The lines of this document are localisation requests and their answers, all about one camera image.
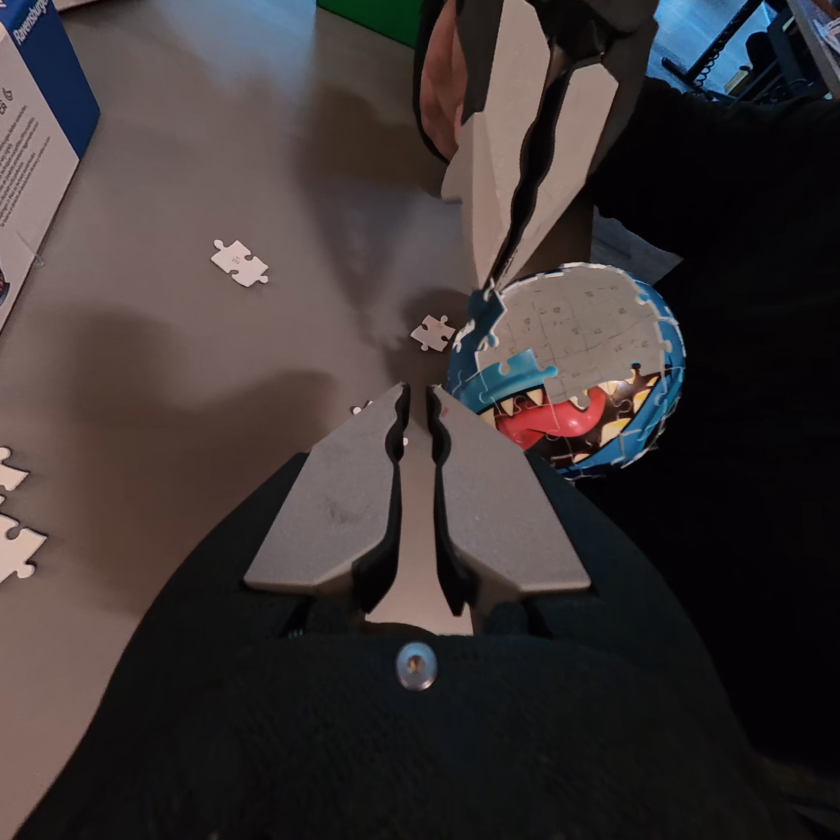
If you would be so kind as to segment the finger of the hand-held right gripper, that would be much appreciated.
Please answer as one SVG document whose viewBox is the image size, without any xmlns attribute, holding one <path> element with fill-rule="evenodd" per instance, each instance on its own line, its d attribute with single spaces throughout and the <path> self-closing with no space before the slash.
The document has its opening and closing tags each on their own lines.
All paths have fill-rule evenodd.
<svg viewBox="0 0 840 840">
<path fill-rule="evenodd" d="M 525 225 L 501 274 L 511 283 L 585 184 L 618 89 L 600 62 L 575 66 L 566 75 L 559 114 L 548 135 L 549 162 L 539 173 Z"/>
<path fill-rule="evenodd" d="M 466 87 L 442 197 L 461 205 L 472 282 L 489 292 L 523 276 L 566 212 L 562 202 L 527 232 L 553 156 L 566 52 L 531 2 L 463 2 L 456 33 Z"/>
</svg>

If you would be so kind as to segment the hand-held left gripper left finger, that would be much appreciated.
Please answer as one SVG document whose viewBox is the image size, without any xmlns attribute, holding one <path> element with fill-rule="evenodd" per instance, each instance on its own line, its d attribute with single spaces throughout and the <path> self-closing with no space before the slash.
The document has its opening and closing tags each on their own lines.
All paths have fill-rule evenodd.
<svg viewBox="0 0 840 840">
<path fill-rule="evenodd" d="M 375 609 L 396 577 L 410 401 L 409 385 L 395 385 L 311 449 L 245 574 L 248 587 Z"/>
</svg>

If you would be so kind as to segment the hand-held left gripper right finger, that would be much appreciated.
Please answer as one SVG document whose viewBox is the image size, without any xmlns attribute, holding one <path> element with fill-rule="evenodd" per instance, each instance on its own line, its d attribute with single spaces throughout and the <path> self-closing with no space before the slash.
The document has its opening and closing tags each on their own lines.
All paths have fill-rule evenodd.
<svg viewBox="0 0 840 840">
<path fill-rule="evenodd" d="M 524 451 L 438 385 L 433 439 L 437 577 L 455 616 L 502 602 L 585 592 L 590 576 Z"/>
</svg>

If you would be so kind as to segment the blue puzzle ball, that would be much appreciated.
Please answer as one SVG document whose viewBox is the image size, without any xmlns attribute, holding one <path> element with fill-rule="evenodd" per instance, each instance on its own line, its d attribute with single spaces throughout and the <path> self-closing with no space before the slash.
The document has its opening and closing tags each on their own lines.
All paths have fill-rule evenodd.
<svg viewBox="0 0 840 840">
<path fill-rule="evenodd" d="M 448 394 L 571 481 L 626 468 L 656 446 L 686 349 L 654 288 L 579 262 L 498 291 L 499 344 L 468 352 L 467 323 L 449 355 Z"/>
</svg>

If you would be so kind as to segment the colourful cartoon puzzle box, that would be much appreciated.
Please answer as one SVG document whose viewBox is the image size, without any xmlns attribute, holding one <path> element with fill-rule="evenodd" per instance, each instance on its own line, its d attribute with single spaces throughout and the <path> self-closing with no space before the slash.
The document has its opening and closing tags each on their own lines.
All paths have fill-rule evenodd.
<svg viewBox="0 0 840 840">
<path fill-rule="evenodd" d="M 1 2 L 2 326 L 99 117 L 54 3 Z"/>
</svg>

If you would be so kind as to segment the person's right hand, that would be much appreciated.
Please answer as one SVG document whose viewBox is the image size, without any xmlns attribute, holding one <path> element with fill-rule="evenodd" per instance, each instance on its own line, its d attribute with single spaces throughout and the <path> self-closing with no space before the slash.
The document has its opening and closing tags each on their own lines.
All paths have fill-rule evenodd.
<svg viewBox="0 0 840 840">
<path fill-rule="evenodd" d="M 444 162 L 458 149 L 467 69 L 456 1 L 424 1 L 413 64 L 413 109 L 426 147 Z"/>
</svg>

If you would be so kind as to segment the green plastic bin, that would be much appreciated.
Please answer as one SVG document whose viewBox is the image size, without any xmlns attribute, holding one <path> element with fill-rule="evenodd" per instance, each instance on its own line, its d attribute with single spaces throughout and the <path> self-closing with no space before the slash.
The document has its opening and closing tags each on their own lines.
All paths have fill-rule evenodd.
<svg viewBox="0 0 840 840">
<path fill-rule="evenodd" d="M 317 6 L 395 42 L 414 48 L 422 1 L 317 1 Z"/>
</svg>

